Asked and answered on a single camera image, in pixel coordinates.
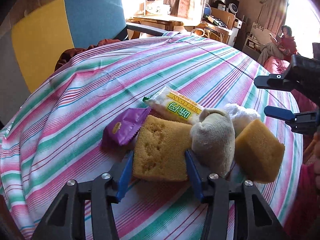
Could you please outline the grey yellow blue headboard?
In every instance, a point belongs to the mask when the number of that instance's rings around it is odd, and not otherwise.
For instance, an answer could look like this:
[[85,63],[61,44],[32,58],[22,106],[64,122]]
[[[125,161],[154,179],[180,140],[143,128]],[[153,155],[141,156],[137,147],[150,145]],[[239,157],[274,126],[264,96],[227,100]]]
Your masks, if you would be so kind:
[[55,0],[20,20],[1,37],[1,123],[53,74],[65,50],[126,36],[121,0]]

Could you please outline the wooden desk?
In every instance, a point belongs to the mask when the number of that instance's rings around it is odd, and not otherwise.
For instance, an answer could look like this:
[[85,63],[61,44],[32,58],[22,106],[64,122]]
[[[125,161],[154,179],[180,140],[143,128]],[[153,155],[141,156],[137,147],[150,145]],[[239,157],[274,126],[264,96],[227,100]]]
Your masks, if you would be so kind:
[[201,23],[201,20],[191,20],[172,15],[133,16],[126,20],[130,23],[155,27],[166,31],[186,32],[192,31]]

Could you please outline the white plastic bundle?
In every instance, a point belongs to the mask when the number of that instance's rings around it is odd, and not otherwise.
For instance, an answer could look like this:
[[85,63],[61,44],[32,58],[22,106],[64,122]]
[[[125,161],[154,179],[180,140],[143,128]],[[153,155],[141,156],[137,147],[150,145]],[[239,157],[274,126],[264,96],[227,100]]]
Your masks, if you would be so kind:
[[246,127],[247,125],[258,119],[260,120],[260,114],[252,108],[245,108],[243,106],[239,106],[236,103],[228,103],[223,107],[233,123],[235,137],[237,137]]

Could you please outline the beige rolled sock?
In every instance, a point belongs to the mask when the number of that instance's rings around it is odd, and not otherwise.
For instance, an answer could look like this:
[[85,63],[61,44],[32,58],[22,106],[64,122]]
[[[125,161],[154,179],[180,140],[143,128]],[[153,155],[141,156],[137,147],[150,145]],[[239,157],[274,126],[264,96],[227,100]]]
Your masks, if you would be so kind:
[[190,130],[191,149],[199,162],[222,177],[230,171],[235,151],[235,131],[229,114],[205,108]]

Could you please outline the striped pink green bedsheet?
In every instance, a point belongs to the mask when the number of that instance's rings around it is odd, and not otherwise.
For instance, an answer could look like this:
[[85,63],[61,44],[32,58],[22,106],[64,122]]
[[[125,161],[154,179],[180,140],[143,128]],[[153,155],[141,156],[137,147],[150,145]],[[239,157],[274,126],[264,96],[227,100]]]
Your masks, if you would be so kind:
[[255,87],[254,78],[267,74],[236,49],[182,34],[109,44],[77,56],[1,130],[1,194],[18,229],[29,239],[68,180],[92,180],[119,161],[121,150],[101,148],[104,128],[123,110],[143,107],[143,98],[164,86],[203,107],[236,103],[261,115],[285,153],[276,181],[258,187],[285,223],[297,192],[303,138],[264,115],[268,105],[299,111],[291,93]]

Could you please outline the yellow sponge block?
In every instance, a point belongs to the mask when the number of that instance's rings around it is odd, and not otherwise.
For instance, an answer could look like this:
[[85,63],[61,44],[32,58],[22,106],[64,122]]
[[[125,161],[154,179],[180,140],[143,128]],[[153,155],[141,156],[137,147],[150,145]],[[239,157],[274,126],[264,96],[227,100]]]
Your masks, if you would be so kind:
[[184,152],[191,148],[191,128],[148,115],[135,144],[133,176],[146,181],[186,181]]
[[250,122],[235,139],[234,159],[248,179],[267,184],[275,181],[285,145],[258,119]]

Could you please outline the dark red cloth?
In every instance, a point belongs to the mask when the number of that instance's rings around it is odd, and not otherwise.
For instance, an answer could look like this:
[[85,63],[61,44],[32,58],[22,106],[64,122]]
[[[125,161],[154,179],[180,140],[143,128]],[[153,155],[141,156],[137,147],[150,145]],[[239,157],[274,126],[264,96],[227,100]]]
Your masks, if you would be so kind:
[[65,64],[67,64],[73,57],[75,57],[76,55],[78,55],[84,51],[91,50],[91,49],[99,47],[99,46],[116,43],[116,42],[120,42],[120,40],[103,39],[103,40],[99,41],[96,45],[92,44],[92,45],[88,46],[88,48],[67,49],[60,55],[56,65],[55,65],[54,70],[57,71],[58,69],[63,67]]

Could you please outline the seated person in red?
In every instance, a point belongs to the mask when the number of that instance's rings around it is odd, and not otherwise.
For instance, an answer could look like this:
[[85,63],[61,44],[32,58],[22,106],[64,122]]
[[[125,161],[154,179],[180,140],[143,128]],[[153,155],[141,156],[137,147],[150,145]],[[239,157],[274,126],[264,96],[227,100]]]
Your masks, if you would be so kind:
[[287,25],[283,25],[281,32],[281,37],[274,37],[269,34],[271,42],[260,46],[260,55],[257,59],[260,65],[263,66],[271,56],[291,62],[292,55],[297,54],[297,46],[295,38],[292,36],[292,29]]

